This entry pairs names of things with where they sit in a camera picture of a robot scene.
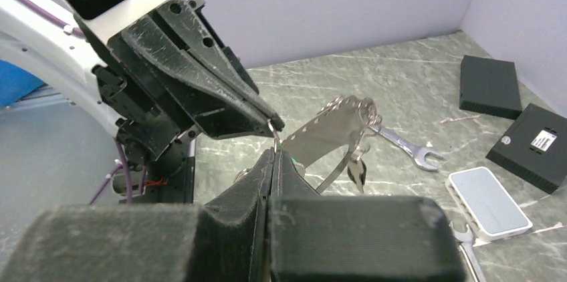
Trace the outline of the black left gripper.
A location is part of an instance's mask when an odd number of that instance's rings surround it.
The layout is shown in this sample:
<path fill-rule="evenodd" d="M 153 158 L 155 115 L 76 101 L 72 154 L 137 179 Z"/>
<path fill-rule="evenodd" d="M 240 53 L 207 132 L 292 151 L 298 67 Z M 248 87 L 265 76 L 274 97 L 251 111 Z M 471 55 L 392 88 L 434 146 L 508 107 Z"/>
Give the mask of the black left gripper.
<path fill-rule="evenodd" d="M 119 114 L 117 139 L 135 163 L 157 161 L 185 132 L 214 139 L 271 137 L 285 123 L 260 95 L 203 14 L 205 0 L 166 0 L 106 44 L 82 22 L 104 103 Z"/>

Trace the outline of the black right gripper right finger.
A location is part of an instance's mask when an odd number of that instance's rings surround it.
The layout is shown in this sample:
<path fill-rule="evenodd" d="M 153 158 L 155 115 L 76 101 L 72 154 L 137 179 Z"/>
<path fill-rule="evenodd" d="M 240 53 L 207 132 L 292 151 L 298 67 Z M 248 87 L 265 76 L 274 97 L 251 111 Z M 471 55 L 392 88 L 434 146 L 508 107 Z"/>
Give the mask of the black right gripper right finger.
<path fill-rule="evenodd" d="M 273 281 L 464 281 L 449 220 L 421 196 L 322 196 L 273 161 L 269 199 Z"/>

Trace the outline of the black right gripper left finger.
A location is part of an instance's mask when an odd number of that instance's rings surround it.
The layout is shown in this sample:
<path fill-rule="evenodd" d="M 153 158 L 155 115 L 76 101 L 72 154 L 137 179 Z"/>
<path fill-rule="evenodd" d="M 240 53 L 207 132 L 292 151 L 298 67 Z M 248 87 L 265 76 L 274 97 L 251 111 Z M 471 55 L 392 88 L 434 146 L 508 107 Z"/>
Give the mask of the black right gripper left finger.
<path fill-rule="evenodd" d="M 275 154 L 208 204 L 61 206 L 40 214 L 2 281 L 268 281 Z"/>

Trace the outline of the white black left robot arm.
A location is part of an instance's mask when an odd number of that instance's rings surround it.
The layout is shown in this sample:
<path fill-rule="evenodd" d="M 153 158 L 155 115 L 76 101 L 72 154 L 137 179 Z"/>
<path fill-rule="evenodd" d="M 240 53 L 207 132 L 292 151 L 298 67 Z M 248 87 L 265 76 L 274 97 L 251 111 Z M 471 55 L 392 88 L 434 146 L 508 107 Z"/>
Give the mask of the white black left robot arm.
<path fill-rule="evenodd" d="M 204 0 L 1 0 L 1 59 L 113 137 L 126 204 L 191 203 L 195 140 L 276 138 L 279 114 L 203 14 Z"/>

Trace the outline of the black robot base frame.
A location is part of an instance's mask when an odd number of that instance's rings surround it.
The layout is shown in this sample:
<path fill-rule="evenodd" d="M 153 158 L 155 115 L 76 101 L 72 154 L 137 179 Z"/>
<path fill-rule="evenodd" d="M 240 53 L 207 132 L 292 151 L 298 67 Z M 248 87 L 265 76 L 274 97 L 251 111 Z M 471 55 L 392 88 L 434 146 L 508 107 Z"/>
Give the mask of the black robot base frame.
<path fill-rule="evenodd" d="M 195 188 L 195 141 L 175 141 L 148 166 L 127 162 L 111 180 L 120 204 L 191 204 Z"/>

